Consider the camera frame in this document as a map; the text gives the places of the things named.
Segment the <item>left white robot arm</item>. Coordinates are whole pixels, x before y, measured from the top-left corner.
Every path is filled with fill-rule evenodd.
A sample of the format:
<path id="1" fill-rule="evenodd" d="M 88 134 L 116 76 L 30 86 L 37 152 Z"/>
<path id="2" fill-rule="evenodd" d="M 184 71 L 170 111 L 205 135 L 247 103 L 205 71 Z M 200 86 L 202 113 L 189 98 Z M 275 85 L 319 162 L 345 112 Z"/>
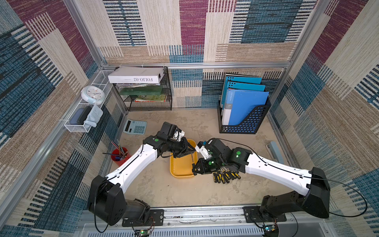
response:
<path id="1" fill-rule="evenodd" d="M 185 133 L 176 125 L 164 122 L 156 135 L 144 139 L 137 152 L 123 165 L 105 177 L 96 176 L 90 187 L 88 210 L 95 218 L 108 225 L 115 225 L 123 218 L 137 219 L 147 223 L 150 206 L 139 199 L 126 200 L 124 194 L 133 180 L 163 153 L 181 158 L 195 152 L 195 147 L 185 138 Z"/>

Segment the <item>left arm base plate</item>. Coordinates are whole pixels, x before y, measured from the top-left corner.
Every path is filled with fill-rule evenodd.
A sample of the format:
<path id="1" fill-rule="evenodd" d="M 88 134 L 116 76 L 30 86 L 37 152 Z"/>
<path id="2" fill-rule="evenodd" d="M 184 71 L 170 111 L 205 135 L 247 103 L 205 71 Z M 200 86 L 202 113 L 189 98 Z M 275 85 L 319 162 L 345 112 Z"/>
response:
<path id="1" fill-rule="evenodd" d="M 126 216 L 122 220 L 122 227 L 156 227 L 162 226 L 164 222 L 164 209 L 150 209 L 144 214 L 135 217 Z"/>

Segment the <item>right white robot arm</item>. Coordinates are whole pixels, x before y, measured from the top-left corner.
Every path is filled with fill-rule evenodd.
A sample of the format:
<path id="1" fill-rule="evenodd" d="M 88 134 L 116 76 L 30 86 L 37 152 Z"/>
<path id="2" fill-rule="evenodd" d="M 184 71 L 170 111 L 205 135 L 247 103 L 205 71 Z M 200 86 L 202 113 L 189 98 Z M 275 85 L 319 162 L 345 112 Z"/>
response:
<path id="1" fill-rule="evenodd" d="M 202 155 L 192 168 L 196 174 L 210 174 L 226 168 L 264 177 L 291 189 L 286 194 L 264 196 L 259 210 L 262 216 L 274 218 L 284 213 L 304 211 L 318 218 L 329 218 L 331 188 L 322 169 L 286 166 L 265 159 L 252 150 L 230 149 L 222 139 L 216 138 L 199 142 L 195 150 Z"/>

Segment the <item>yellow storage tray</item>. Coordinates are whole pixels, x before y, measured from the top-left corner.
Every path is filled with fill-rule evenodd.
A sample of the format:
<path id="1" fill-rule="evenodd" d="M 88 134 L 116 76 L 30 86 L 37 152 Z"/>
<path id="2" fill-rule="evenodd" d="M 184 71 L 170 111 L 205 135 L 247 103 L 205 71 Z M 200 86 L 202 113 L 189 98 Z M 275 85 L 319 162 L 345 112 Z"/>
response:
<path id="1" fill-rule="evenodd" d="M 194 164 L 191 161 L 191 154 L 181 158 L 174 158 L 171 154 L 170 157 L 170 173 L 175 178 L 191 178 L 194 177 L 192 172 L 192 165 L 198 161 L 197 152 L 193 152 Z"/>

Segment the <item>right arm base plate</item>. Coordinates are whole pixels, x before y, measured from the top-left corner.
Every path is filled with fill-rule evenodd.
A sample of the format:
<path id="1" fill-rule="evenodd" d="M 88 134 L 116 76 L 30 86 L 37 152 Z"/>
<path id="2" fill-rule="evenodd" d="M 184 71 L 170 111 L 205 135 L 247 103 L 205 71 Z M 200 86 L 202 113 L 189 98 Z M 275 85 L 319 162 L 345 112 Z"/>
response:
<path id="1" fill-rule="evenodd" d="M 271 214 L 260 212 L 260 206 L 244 206 L 244 217 L 247 223 L 258 222 L 286 222 L 287 218 L 285 214 L 281 214 L 278 217 L 274 217 Z"/>

